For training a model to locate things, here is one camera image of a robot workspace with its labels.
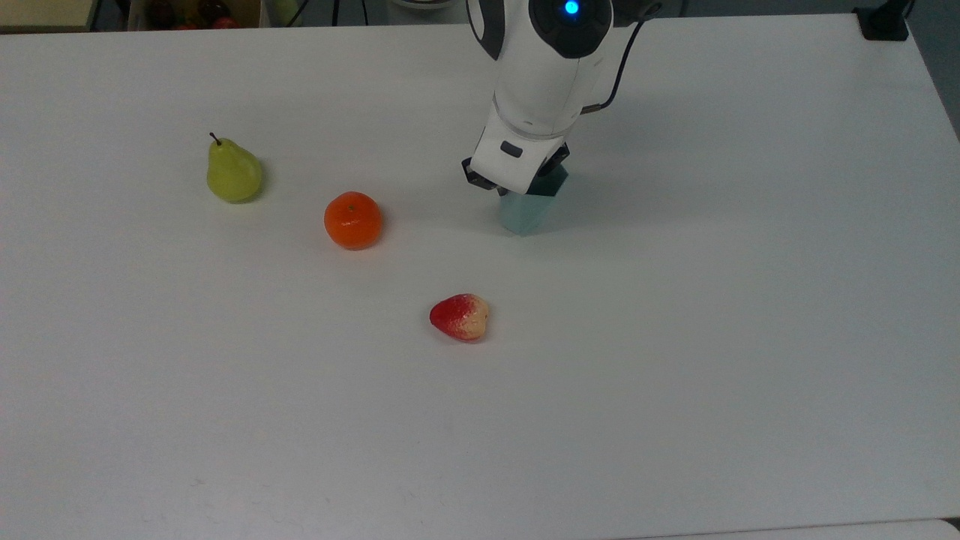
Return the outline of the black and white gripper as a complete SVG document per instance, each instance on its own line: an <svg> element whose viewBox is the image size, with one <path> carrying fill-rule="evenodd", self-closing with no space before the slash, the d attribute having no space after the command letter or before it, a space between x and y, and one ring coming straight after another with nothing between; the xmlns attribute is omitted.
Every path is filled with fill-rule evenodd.
<svg viewBox="0 0 960 540"><path fill-rule="evenodd" d="M460 162L466 181L495 194L554 197L569 177L562 137L528 138L502 122L484 126L471 157Z"/></svg>

